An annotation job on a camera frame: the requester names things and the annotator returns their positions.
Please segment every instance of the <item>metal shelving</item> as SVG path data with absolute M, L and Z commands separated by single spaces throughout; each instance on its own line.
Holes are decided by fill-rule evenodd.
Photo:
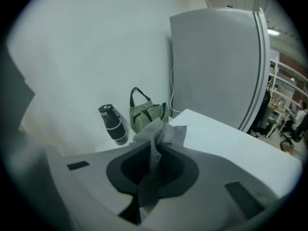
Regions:
M 274 81 L 273 81 L 273 84 L 272 84 L 272 88 L 270 89 L 271 93 L 277 93 L 278 95 L 282 96 L 283 98 L 286 98 L 288 100 L 290 100 L 292 103 L 294 103 L 295 105 L 297 105 L 298 107 L 300 107 L 300 104 L 295 102 L 292 98 L 284 95 L 283 93 L 280 93 L 278 91 L 276 91 L 274 88 L 275 88 L 275 84 L 276 84 L 276 80 L 279 80 L 283 83 L 286 83 L 287 85 L 291 86 L 292 88 L 294 88 L 295 90 L 299 91 L 300 93 L 302 93 L 304 96 L 306 96 L 308 98 L 308 94 L 307 92 L 305 92 L 304 90 L 301 90 L 299 87 L 297 87 L 296 85 L 290 83 L 289 81 L 285 80 L 284 78 L 281 78 L 279 76 L 277 76 L 277 73 L 278 73 L 278 69 L 281 68 L 287 72 L 289 72 L 290 74 L 292 74 L 293 76 L 295 76 L 296 78 L 302 80 L 304 83 L 307 83 L 308 84 L 308 79 L 303 76 L 301 73 L 297 72 L 296 70 L 292 69 L 291 67 L 289 67 L 288 65 L 286 64 L 283 64 L 281 62 L 278 62 L 278 60 L 273 60 L 271 59 L 272 62 L 275 63 L 275 73 L 272 74 L 270 73 L 269 75 L 274 77 Z

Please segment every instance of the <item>water bottle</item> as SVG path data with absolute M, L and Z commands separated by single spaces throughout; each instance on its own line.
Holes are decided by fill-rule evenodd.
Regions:
M 110 137 L 118 145 L 125 144 L 128 141 L 128 137 L 120 119 L 120 115 L 114 109 L 113 105 L 106 104 L 101 106 L 98 110 L 103 118 L 106 130 Z

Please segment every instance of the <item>refrigerator door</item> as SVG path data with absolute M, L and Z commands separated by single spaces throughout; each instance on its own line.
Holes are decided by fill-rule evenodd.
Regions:
M 270 69 L 262 11 L 202 9 L 170 18 L 173 109 L 191 109 L 247 132 Z

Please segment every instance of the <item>ceiling light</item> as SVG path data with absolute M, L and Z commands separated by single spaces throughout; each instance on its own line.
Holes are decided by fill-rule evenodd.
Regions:
M 272 35 L 275 35 L 275 36 L 278 36 L 278 35 L 280 34 L 279 31 L 276 31 L 276 30 L 274 30 L 274 29 L 268 29 L 268 33 L 269 33 L 269 34 L 272 34 Z

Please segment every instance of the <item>bag handle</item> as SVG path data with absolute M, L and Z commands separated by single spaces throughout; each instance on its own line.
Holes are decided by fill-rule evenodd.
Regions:
M 162 117 L 160 118 L 161 120 L 163 120 L 163 118 L 164 118 L 167 105 L 166 105 L 166 103 L 163 103 L 162 106 L 163 106 L 163 115 L 162 115 Z M 149 113 L 147 110 L 142 110 L 141 112 L 144 113 L 144 114 L 146 115 L 146 117 L 148 117 L 148 119 L 149 119 L 150 122 L 152 122 L 152 118 L 151 118 L 151 116 L 150 116 L 150 113 Z
M 146 96 L 142 91 L 140 91 L 140 89 L 139 89 L 138 87 L 134 87 L 133 90 L 131 90 L 131 93 L 130 93 L 130 101 L 129 101 L 129 103 L 130 103 L 130 106 L 131 106 L 131 107 L 134 107 L 134 106 L 135 106 L 134 100 L 133 100 L 133 92 L 134 92 L 135 89 L 137 89 L 137 91 L 138 91 L 139 93 L 141 93 L 141 94 L 146 98 L 147 101 L 150 101 L 150 100 L 151 100 L 151 99 L 150 99 L 148 96 Z

